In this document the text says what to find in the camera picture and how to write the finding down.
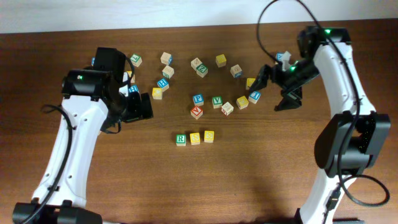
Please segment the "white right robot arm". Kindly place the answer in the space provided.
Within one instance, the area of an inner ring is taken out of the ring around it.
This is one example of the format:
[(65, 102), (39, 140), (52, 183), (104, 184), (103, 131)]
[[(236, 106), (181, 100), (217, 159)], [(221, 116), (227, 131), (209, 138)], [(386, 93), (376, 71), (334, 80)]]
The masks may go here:
[(381, 202), (366, 203), (354, 198), (348, 187), (372, 167), (389, 134), (387, 114), (377, 113), (359, 80), (351, 38), (345, 28), (308, 26), (297, 36), (301, 60), (264, 65), (249, 88), (259, 91), (271, 81), (281, 87), (281, 102), (275, 111), (302, 105), (302, 87), (321, 76), (328, 97), (331, 120), (314, 146), (317, 177), (307, 201), (295, 212), (291, 223), (334, 223), (334, 213), (344, 196), (364, 207), (380, 207), (390, 199), (385, 190)]

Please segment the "green R block placed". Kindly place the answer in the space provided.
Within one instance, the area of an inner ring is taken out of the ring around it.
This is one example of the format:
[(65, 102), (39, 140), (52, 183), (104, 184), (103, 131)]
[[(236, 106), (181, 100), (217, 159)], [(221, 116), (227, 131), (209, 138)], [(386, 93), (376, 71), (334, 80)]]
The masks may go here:
[(185, 134), (177, 134), (175, 139), (177, 146), (186, 146), (187, 145), (187, 137)]

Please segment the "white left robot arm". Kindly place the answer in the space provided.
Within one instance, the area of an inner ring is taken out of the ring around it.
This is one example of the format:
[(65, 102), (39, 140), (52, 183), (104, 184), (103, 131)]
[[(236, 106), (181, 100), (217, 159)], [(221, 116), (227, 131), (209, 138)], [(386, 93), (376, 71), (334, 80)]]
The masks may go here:
[(133, 74), (125, 71), (127, 63), (131, 60), (117, 49), (99, 47), (92, 66), (70, 70), (63, 79), (61, 104), (43, 105), (44, 113), (62, 115), (60, 127), (31, 201), (14, 207), (14, 223), (105, 223), (100, 214), (85, 208), (98, 135), (153, 117), (149, 94), (130, 91)]

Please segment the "yellow S block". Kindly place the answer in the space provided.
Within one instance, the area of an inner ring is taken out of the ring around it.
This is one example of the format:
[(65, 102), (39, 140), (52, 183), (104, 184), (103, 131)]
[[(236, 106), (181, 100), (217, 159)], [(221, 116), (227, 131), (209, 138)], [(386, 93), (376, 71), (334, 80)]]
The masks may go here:
[(224, 67), (227, 63), (227, 59), (224, 54), (216, 56), (216, 64), (218, 68)]
[(199, 145), (201, 142), (200, 133), (190, 133), (191, 145)]

